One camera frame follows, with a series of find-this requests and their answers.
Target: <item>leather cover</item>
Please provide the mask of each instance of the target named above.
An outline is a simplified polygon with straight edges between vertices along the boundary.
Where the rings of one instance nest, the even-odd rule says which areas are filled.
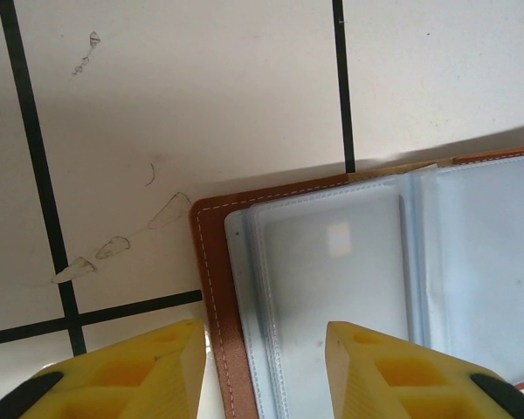
[[[224,220],[231,212],[244,210],[254,203],[329,189],[348,182],[402,174],[431,164],[445,167],[519,155],[524,155],[524,148],[372,169],[226,196],[215,196],[194,203],[190,210],[190,228],[202,281],[203,300],[210,322],[212,350],[215,355],[226,417],[233,419],[259,417],[225,238]]]

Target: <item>card holder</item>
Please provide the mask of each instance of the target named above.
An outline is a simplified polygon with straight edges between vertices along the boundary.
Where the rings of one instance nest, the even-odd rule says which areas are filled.
[[[260,417],[331,417],[332,319],[524,381],[524,157],[264,203],[225,228]]]

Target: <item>scuff mark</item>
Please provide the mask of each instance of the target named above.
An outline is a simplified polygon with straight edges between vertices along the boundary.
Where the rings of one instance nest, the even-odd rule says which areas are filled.
[[[155,180],[155,166],[154,166],[154,163],[149,163],[149,166],[151,166],[152,177],[151,177],[151,181],[146,183],[145,186],[151,185],[154,182],[154,180]]]
[[[99,38],[99,35],[97,35],[96,31],[93,31],[89,34],[89,45],[90,49],[87,55],[81,59],[81,63],[79,65],[76,65],[73,69],[72,76],[77,76],[81,72],[84,71],[84,67],[89,64],[91,53],[95,49],[95,47],[101,42],[101,38]]]
[[[111,240],[99,249],[95,255],[96,259],[109,259],[114,255],[118,255],[122,251],[130,249],[130,242],[127,238],[116,236],[111,238]]]
[[[60,284],[67,281],[83,277],[89,272],[95,272],[97,268],[87,259],[79,257],[74,260],[67,268],[61,273],[57,274],[51,282],[53,284]]]
[[[148,223],[151,230],[160,229],[178,220],[189,212],[192,202],[183,193],[177,192],[169,199],[169,202]]]

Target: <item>white tile floor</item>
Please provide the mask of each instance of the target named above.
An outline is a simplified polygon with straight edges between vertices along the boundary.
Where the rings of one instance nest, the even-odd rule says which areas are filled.
[[[96,267],[73,281],[81,312],[199,287],[189,204],[165,208],[178,192],[195,201],[342,171],[331,2],[16,7],[68,258]],[[524,0],[344,10],[360,167],[524,126]],[[113,237],[129,249],[97,258]],[[61,317],[53,276],[0,23],[0,329]],[[201,307],[86,326],[87,346]],[[70,354],[66,332],[0,345],[0,395]],[[201,411],[221,417],[211,361]]]

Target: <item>black grout line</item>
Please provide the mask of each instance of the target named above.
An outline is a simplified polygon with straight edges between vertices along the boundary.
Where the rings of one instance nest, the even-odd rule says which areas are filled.
[[[334,12],[335,57],[338,66],[338,86],[340,87],[343,154],[346,162],[346,173],[353,173],[355,172],[355,146],[349,99],[348,53],[346,48],[342,0],[332,0],[332,10]]]
[[[22,118],[24,120],[27,145],[31,155],[31,164],[37,183],[38,197],[45,220],[46,235],[51,248],[54,271],[58,274],[68,266],[68,258],[62,229],[60,227],[59,213],[57,211],[52,181],[46,161],[45,144],[41,134],[41,126],[38,121],[35,96],[31,87],[29,67],[25,58],[24,43],[17,21],[16,6],[13,0],[0,0],[0,18],[2,20],[3,33],[10,55],[11,70],[17,89],[17,99]],[[78,305],[72,284],[59,285],[60,299],[66,319],[72,319],[78,315]],[[86,343],[83,341],[81,326],[75,326],[70,332],[73,354],[85,352]]]
[[[60,332],[66,329],[68,330],[68,333],[70,333],[71,330],[81,331],[82,326],[92,325],[102,321],[121,319],[136,314],[154,312],[156,310],[162,310],[163,308],[196,303],[198,301],[202,301],[202,292],[200,290],[195,290],[168,295],[158,299],[148,299],[137,303],[125,304],[124,306],[116,306],[96,310],[94,312],[82,313],[72,320],[68,320],[64,317],[62,319],[41,321],[33,323],[32,325],[12,327],[11,329],[0,330],[0,344],[12,342],[14,340],[32,338],[42,334]]]

